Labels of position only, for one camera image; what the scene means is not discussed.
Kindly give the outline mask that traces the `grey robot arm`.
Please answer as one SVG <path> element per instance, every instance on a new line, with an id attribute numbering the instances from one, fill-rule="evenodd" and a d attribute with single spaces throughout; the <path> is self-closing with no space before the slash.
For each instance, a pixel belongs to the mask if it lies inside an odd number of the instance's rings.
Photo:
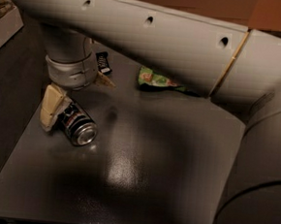
<path id="1" fill-rule="evenodd" d="M 47 68 L 58 86 L 96 78 L 80 37 L 92 37 L 177 80 L 246 129 L 213 224 L 281 224 L 281 39 L 137 0 L 13 0 L 47 27 Z"/>

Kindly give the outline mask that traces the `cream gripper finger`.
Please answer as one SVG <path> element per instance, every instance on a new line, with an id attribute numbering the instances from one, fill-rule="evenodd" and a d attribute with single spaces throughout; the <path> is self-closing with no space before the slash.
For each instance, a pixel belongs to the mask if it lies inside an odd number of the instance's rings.
<path id="1" fill-rule="evenodd" d="M 51 83 L 46 91 L 41 104 L 40 121 L 44 131 L 51 130 L 57 121 L 57 117 L 72 103 L 67 91 L 55 83 Z"/>
<path id="2" fill-rule="evenodd" d="M 99 72 L 97 78 L 95 79 L 97 85 L 104 85 L 106 87 L 115 87 L 115 84 L 109 79 L 105 74 Z"/>

